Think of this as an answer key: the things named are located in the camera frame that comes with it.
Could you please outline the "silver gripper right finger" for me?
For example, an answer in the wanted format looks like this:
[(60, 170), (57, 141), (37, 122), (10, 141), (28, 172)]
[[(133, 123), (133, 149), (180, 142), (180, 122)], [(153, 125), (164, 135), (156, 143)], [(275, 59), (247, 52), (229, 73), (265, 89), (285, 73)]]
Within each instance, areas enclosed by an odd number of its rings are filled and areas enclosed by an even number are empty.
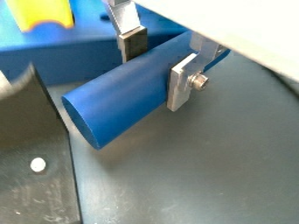
[(209, 78), (204, 73), (228, 56), (228, 48), (203, 37), (197, 32), (191, 33), (189, 53), (172, 67), (168, 78), (167, 108), (176, 111), (189, 100), (191, 91), (201, 91)]

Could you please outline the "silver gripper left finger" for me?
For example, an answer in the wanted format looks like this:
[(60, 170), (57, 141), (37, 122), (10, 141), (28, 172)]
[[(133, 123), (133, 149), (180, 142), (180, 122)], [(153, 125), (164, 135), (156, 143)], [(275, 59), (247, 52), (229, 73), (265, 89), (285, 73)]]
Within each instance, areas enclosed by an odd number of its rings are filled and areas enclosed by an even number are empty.
[(104, 0), (104, 6), (116, 30), (123, 62), (128, 62), (147, 51), (147, 28), (140, 24), (132, 0)]

